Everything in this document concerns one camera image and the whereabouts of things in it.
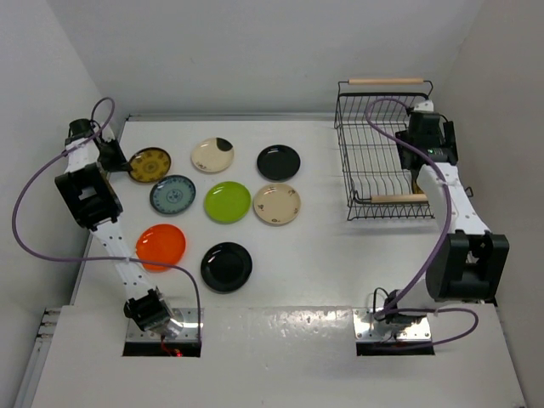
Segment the yellow patterned plate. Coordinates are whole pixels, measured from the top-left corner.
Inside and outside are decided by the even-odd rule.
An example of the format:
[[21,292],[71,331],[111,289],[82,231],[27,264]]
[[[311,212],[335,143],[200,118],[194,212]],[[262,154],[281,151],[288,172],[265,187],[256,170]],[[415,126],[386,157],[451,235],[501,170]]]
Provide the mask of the yellow patterned plate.
[[155,183],[167,176],[172,159],[169,153],[159,147],[148,147],[133,154],[128,164],[129,177],[138,183]]

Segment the blue floral plate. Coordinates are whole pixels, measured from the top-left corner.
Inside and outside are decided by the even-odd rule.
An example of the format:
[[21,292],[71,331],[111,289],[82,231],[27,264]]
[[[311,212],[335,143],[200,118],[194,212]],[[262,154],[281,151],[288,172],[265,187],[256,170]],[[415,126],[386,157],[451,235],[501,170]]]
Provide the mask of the blue floral plate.
[[196,186],[183,175],[169,175],[150,191],[150,205],[162,215],[173,216],[187,210],[196,198]]

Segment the orange plate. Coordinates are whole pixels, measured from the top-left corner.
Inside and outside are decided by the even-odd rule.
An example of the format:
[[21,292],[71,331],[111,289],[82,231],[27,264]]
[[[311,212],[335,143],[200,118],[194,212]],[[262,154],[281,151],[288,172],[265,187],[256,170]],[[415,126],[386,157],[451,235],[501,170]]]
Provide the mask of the orange plate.
[[141,234],[135,249],[139,259],[178,264],[186,250],[186,238],[175,225],[156,224]]

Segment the cream plate with black patch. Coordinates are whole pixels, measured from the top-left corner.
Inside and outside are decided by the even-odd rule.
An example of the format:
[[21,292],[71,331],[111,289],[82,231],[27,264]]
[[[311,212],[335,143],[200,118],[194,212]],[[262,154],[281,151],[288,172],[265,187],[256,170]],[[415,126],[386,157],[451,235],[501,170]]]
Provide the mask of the cream plate with black patch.
[[234,158],[234,146],[223,138],[206,139],[190,154],[192,164],[204,173],[220,173],[232,164]]

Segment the green plate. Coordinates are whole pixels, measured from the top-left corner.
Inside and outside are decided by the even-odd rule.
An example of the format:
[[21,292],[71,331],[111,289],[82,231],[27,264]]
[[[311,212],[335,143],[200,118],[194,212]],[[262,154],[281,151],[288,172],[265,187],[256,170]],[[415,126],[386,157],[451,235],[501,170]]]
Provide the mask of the green plate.
[[221,224],[232,224],[249,212],[252,197],[248,188],[235,181],[214,185],[206,194],[204,209],[207,216]]

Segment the cream floral plate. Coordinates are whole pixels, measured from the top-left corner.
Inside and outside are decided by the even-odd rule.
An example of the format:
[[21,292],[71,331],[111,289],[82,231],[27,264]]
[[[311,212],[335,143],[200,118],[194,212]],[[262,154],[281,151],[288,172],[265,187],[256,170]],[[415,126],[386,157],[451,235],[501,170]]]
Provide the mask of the cream floral plate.
[[289,184],[266,184],[253,197],[256,215],[266,224],[289,224],[300,213],[301,197]]

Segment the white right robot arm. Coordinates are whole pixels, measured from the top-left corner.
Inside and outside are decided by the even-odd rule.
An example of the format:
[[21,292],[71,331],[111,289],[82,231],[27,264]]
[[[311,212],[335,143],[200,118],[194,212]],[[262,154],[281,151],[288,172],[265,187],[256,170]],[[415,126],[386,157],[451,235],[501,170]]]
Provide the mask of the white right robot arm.
[[391,135],[371,119],[373,110],[365,109],[366,123],[396,144],[400,165],[427,197],[441,228],[423,266],[373,311],[374,321],[410,323],[429,313],[459,311],[463,302],[493,300],[509,242],[481,220],[462,185],[453,123],[426,99],[406,109],[407,129]]

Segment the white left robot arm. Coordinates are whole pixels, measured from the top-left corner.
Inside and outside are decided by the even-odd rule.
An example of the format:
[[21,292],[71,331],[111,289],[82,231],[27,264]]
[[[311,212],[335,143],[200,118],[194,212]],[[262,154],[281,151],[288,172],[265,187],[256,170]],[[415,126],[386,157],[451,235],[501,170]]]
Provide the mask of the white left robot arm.
[[69,124],[65,140],[68,165],[54,180],[72,217],[89,230],[113,257],[124,286],[123,313],[143,332],[174,339],[182,324],[166,299],[145,273],[140,263],[130,260],[133,253],[124,240],[119,217],[122,204],[106,177],[108,171],[131,169],[119,143],[104,139],[94,121],[77,119]]

